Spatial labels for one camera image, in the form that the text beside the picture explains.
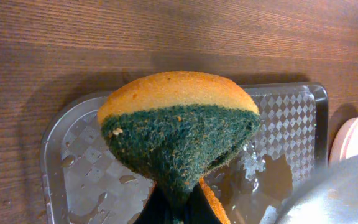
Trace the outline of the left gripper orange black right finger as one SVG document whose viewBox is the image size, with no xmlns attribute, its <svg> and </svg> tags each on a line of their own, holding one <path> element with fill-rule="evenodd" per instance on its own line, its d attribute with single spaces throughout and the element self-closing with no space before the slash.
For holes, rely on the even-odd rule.
<svg viewBox="0 0 358 224">
<path fill-rule="evenodd" d="M 191 224 L 230 224 L 223 205 L 200 178 L 186 204 L 186 222 Z"/>
</svg>

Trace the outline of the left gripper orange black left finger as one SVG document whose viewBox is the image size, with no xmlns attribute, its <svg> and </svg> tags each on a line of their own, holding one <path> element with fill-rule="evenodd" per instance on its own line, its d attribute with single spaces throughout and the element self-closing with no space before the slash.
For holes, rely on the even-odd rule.
<svg viewBox="0 0 358 224">
<path fill-rule="evenodd" d="M 171 224 L 172 212 L 162 189 L 155 185 L 139 217 L 134 224 Z"/>
</svg>

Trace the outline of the green yellow scrub sponge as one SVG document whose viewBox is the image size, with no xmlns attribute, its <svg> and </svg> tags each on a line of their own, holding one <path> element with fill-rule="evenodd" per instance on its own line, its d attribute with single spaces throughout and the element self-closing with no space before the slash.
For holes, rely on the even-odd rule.
<svg viewBox="0 0 358 224">
<path fill-rule="evenodd" d="M 234 159 L 260 126 L 257 105 L 235 82 L 186 71 L 124 85 L 97 117 L 115 158 L 155 181 L 176 215 L 200 178 Z"/>
</svg>

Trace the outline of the pale green plate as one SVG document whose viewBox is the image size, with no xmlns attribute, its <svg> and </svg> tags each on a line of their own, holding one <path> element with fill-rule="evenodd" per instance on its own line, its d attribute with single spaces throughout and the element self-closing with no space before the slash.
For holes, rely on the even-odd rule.
<svg viewBox="0 0 358 224">
<path fill-rule="evenodd" d="M 321 169 L 284 204 L 277 223 L 358 223 L 358 155 Z"/>
</svg>

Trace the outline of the white plate with sauce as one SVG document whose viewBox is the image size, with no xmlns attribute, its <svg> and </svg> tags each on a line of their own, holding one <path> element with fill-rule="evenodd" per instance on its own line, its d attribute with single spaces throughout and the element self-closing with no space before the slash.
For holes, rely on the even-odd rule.
<svg viewBox="0 0 358 224">
<path fill-rule="evenodd" d="M 358 155 L 358 117 L 346 121 L 337 132 L 329 155 L 329 163 Z"/>
</svg>

